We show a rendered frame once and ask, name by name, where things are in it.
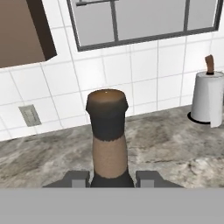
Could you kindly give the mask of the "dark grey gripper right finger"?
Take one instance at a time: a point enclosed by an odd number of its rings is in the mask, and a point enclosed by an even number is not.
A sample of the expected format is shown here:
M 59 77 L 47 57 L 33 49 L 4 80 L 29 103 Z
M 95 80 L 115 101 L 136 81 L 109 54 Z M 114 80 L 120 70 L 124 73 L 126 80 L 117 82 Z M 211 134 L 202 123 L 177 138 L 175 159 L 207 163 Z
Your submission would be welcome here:
M 179 185 L 163 179 L 158 171 L 136 171 L 136 187 L 171 188 L 179 187 Z

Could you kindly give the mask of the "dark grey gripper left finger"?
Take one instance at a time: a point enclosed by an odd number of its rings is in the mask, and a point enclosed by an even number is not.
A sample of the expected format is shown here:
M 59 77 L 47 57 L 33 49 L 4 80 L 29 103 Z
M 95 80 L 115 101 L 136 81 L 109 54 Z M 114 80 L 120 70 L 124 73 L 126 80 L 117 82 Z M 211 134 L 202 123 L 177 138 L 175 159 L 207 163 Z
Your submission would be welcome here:
M 62 179 L 57 180 L 49 185 L 46 185 L 46 187 L 85 188 L 90 187 L 89 179 L 89 171 L 68 171 Z

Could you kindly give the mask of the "brown glass bottle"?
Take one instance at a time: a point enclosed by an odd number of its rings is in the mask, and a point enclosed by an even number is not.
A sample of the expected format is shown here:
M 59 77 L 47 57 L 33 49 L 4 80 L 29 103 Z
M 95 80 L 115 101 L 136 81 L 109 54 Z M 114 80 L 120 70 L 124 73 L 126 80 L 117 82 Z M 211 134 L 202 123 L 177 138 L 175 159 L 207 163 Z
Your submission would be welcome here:
M 91 187 L 133 187 L 124 135 L 125 93 L 101 89 L 87 96 L 86 111 L 93 132 L 94 176 Z

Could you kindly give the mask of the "grey framed window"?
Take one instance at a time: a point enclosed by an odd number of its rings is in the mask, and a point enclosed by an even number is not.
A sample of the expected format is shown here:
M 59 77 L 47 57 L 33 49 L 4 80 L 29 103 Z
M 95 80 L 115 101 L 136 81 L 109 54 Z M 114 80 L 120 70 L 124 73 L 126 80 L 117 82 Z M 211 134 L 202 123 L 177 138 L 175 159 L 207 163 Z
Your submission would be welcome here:
M 216 32 L 224 0 L 66 0 L 77 50 Z

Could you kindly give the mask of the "grey wall socket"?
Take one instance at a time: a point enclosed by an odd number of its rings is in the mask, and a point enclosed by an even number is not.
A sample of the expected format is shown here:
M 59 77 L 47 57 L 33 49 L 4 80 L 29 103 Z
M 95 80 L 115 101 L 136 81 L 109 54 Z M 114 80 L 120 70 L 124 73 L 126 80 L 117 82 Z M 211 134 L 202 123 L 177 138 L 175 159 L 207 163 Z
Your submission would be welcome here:
M 33 105 L 26 105 L 23 107 L 19 107 L 19 110 L 28 127 L 34 127 L 41 124 L 39 115 Z

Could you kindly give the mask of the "brown wall cabinet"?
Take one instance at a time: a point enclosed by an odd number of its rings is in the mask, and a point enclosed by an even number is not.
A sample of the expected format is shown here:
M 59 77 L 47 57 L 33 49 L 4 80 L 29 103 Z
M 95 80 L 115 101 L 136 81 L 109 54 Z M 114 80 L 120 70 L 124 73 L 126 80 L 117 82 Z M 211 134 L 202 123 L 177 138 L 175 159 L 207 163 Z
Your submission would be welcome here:
M 42 0 L 0 0 L 0 68 L 56 55 Z

